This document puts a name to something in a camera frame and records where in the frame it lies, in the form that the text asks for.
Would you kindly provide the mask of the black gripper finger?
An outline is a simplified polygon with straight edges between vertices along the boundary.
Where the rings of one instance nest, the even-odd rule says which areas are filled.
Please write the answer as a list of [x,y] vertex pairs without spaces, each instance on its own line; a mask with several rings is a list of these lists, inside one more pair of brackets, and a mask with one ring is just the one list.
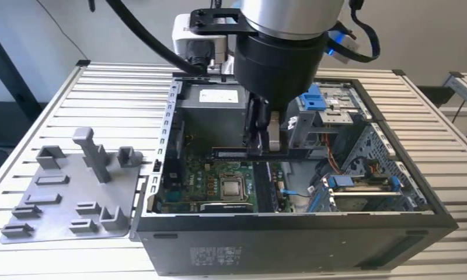
[[279,152],[282,150],[282,137],[280,137],[278,111],[271,112],[267,133],[268,133],[268,150],[271,152]]
[[244,143],[249,155],[269,152],[269,122],[272,106],[267,99],[249,95],[244,125]]

